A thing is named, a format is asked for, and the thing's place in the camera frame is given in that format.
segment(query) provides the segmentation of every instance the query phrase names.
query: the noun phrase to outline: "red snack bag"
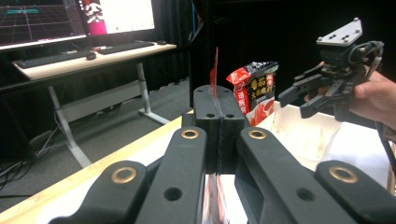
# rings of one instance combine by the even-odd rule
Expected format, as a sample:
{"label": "red snack bag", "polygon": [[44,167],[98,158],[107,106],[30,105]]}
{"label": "red snack bag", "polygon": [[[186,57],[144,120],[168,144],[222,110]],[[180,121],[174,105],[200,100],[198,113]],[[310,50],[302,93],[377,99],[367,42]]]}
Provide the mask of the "red snack bag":
{"label": "red snack bag", "polygon": [[274,112],[278,67],[278,62],[250,63],[227,76],[233,84],[233,95],[251,126],[256,126]]}

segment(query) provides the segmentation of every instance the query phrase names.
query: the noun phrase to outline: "white desk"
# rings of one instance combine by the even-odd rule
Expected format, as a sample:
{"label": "white desk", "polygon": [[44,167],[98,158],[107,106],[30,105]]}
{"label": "white desk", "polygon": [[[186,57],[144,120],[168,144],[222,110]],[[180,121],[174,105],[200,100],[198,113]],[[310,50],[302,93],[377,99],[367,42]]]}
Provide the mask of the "white desk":
{"label": "white desk", "polygon": [[[78,72],[85,69],[88,70],[97,67],[104,67],[117,63],[123,63],[136,57],[156,54],[168,49],[174,49],[175,47],[176,45],[154,45],[142,49],[126,50],[123,52],[107,55],[101,55],[97,53],[96,59],[91,61],[88,61],[86,58],[79,58],[61,63],[52,63],[27,69],[22,69],[18,67],[15,63],[14,65],[29,79],[35,80],[44,77],[54,77],[64,74],[71,74],[73,72]],[[136,97],[139,94],[142,95],[144,103],[144,108],[140,109],[139,111],[141,114],[151,119],[154,119],[162,124],[169,122],[169,120],[164,119],[151,112],[149,104],[149,93],[143,70],[143,64],[138,63],[136,65],[136,68],[138,75],[137,81],[128,83],[126,85],[114,88],[109,91],[100,92],[98,94],[86,97],[84,99],[72,102],[67,105],[60,105],[53,86],[49,86],[49,94],[54,104],[54,109],[57,113],[59,121],[61,122],[62,128],[64,130],[64,134],[67,138],[67,146],[78,161],[78,163],[81,165],[81,167],[86,167],[90,165],[91,162],[76,143],[68,122],[80,119],[82,117],[90,115],[91,113],[105,109],[109,106],[124,102],[128,99]]]}

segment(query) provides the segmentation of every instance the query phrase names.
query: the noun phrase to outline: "computer monitor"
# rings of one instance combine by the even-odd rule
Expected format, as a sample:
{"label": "computer monitor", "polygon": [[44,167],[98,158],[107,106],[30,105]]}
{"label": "computer monitor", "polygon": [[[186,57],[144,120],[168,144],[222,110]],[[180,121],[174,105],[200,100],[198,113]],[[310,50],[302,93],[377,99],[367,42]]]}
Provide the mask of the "computer monitor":
{"label": "computer monitor", "polygon": [[74,0],[0,1],[0,51],[86,37]]}
{"label": "computer monitor", "polygon": [[78,0],[88,36],[153,30],[151,0]]}

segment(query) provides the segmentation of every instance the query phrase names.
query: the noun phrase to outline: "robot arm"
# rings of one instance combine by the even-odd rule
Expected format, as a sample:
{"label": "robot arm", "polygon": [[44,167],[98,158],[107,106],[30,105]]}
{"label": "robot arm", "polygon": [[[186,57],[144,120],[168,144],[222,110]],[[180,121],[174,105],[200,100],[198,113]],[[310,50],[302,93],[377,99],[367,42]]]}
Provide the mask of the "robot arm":
{"label": "robot arm", "polygon": [[[384,44],[370,41],[355,45],[362,34],[361,21],[357,18],[340,29],[319,37],[317,44],[322,46],[320,57],[323,65],[310,69],[295,78],[295,83],[278,95],[281,106],[298,99],[298,95],[308,92],[310,101],[301,106],[302,118],[310,118],[322,108],[333,106],[337,120],[345,121],[348,106],[353,96],[353,88],[370,78],[380,65]],[[369,55],[374,59],[366,72],[364,64]],[[318,94],[318,87],[329,86],[325,94]]]}

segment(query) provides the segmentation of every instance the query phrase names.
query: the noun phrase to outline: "human hand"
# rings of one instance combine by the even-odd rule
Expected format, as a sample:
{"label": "human hand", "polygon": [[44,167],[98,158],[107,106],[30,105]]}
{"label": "human hand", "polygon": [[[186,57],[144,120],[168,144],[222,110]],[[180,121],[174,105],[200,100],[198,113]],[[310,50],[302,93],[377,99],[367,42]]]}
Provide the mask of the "human hand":
{"label": "human hand", "polygon": [[380,121],[396,130],[396,83],[373,72],[369,81],[354,88],[349,110],[359,116]]}

